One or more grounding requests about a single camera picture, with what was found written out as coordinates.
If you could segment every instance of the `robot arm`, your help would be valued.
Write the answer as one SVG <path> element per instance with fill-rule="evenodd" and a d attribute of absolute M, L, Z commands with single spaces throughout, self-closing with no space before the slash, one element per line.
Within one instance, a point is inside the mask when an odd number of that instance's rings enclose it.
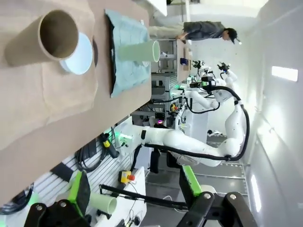
<path fill-rule="evenodd" d="M 132 125 L 131 134 L 136 135 L 137 139 L 133 140 L 137 147 L 143 144 L 148 147 L 164 149 L 177 159 L 180 165 L 196 165 L 203 163 L 207 166 L 218 166 L 222 160 L 239 160 L 243 156 L 249 136 L 249 117 L 246 110 L 241 103 L 239 96 L 231 89 L 232 81 L 236 80 L 236 75 L 229 72 L 228 76 L 231 83 L 226 84 L 222 79 L 213 79 L 208 82 L 208 85 L 202 87 L 208 92 L 213 92 L 215 99 L 208 100 L 202 97 L 196 90 L 175 90 L 176 95 L 180 98 L 192 98 L 193 101 L 198 102 L 205 109 L 216 108 L 219 103 L 226 101 L 228 98 L 234 96 L 235 104 L 234 111 L 227 118 L 225 122 L 227 139 L 217 148 L 211 147 L 199 140 L 186 136 L 182 131 L 173 129 L 159 129 L 150 127 L 141 127 Z M 223 92 L 228 93 L 226 99 L 219 101 L 216 97 L 222 97 Z M 246 118 L 246 133 L 244 133 L 242 126 L 243 114 Z"/>
<path fill-rule="evenodd" d="M 201 77 L 207 75 L 212 68 L 208 65 L 202 65 L 201 68 L 198 69 L 198 75 Z"/>

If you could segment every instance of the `pegboard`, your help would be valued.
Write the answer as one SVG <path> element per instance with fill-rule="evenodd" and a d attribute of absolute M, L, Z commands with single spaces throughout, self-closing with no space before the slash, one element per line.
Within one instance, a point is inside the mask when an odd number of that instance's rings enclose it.
<path fill-rule="evenodd" d="M 86 164 L 88 164 L 89 166 L 94 165 L 99 160 L 99 157 L 101 155 L 101 151 L 103 148 L 99 141 L 96 142 L 96 146 L 97 154 L 92 158 L 86 160 Z M 74 171 L 70 180 L 70 182 L 72 182 L 77 173 L 74 155 L 69 156 L 62 162 Z M 119 171 L 129 170 L 132 162 L 133 154 L 129 154 L 124 157 L 119 156 L 116 159 L 112 159 L 111 156 L 107 156 L 95 171 L 87 174 L 91 192 L 99 192 L 98 186 L 101 183 L 116 187 L 118 185 Z M 70 183 L 62 180 L 53 173 L 48 172 L 43 174 L 35 181 L 34 192 L 38 194 L 40 202 L 43 202 L 47 206 L 50 206 L 55 202 L 58 195 L 64 194 L 65 192 L 69 191 L 70 188 Z M 30 207 L 27 206 L 22 211 L 16 214 L 6 216 L 6 226 L 22 227 L 26 220 L 29 208 Z M 95 209 L 88 206 L 86 214 L 94 215 Z"/>

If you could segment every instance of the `blue cloth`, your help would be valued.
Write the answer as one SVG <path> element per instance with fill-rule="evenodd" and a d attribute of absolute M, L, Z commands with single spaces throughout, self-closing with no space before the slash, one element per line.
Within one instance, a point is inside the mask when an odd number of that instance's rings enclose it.
<path fill-rule="evenodd" d="M 111 97 L 117 97 L 125 90 L 148 82 L 151 76 L 151 64 L 144 67 L 135 61 L 120 61 L 117 57 L 119 46 L 147 42 L 149 35 L 147 28 L 139 21 L 108 9 L 105 10 L 105 13 L 114 26 L 112 34 L 114 49 L 111 54 L 116 65 L 116 81 Z"/>

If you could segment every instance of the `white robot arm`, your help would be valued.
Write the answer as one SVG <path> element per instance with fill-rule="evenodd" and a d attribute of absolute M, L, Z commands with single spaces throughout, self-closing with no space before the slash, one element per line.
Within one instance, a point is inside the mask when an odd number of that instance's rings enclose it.
<path fill-rule="evenodd" d="M 207 73 L 211 70 L 212 68 L 208 65 L 202 65 L 201 68 L 198 69 L 198 75 L 201 77 L 207 75 Z"/>
<path fill-rule="evenodd" d="M 214 91 L 216 90 L 233 92 L 230 88 L 223 86 L 214 87 Z M 189 90 L 182 93 L 183 98 L 191 97 L 205 109 L 215 108 L 218 105 L 217 101 L 209 101 L 203 98 L 197 91 Z M 235 101 L 235 109 L 225 122 L 228 138 L 217 148 L 213 148 L 199 140 L 186 136 L 180 130 L 130 125 L 125 127 L 122 133 L 132 136 L 134 148 L 142 144 L 149 147 L 165 149 L 171 152 L 180 165 L 196 165 L 202 163 L 207 166 L 218 166 L 222 160 L 232 160 L 232 157 L 238 157 L 237 154 L 245 137 L 243 150 L 241 152 L 241 155 L 243 155 L 246 147 L 245 143 L 247 144 L 248 140 L 249 118 L 240 98 L 235 93 L 233 95 L 237 100 Z M 246 133 L 244 133 L 241 123 L 243 113 L 245 113 L 248 123 Z"/>

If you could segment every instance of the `wall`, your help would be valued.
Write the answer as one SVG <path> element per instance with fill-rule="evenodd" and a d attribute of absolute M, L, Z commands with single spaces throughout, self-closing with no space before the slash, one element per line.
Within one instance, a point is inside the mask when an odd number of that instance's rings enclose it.
<path fill-rule="evenodd" d="M 259 13 L 259 24 L 249 35 L 249 100 L 256 100 L 247 178 L 256 176 L 262 208 L 260 226 L 302 226 L 302 36 L 301 0 L 270 0 Z M 298 81 L 273 77 L 271 67 L 299 70 Z"/>
<path fill-rule="evenodd" d="M 204 60 L 212 67 L 216 77 L 220 77 L 217 64 L 220 61 L 231 64 L 231 70 L 238 76 L 238 90 L 236 91 L 242 100 L 246 100 L 248 82 L 248 53 L 243 45 L 234 45 L 222 39 L 209 39 L 193 42 L 193 59 Z M 234 104 L 230 99 L 225 102 L 217 111 L 209 112 L 208 129 L 225 132 L 225 121 L 233 112 Z"/>
<path fill-rule="evenodd" d="M 200 0 L 203 4 L 245 6 L 260 9 L 268 0 Z"/>
<path fill-rule="evenodd" d="M 256 23 L 258 8 L 244 5 L 220 5 L 220 4 L 191 4 L 189 5 L 191 21 L 221 21 L 226 27 L 234 27 L 237 30 L 247 31 Z M 168 6 L 168 16 L 155 13 L 155 19 L 162 25 L 172 25 L 186 18 L 185 6 Z"/>

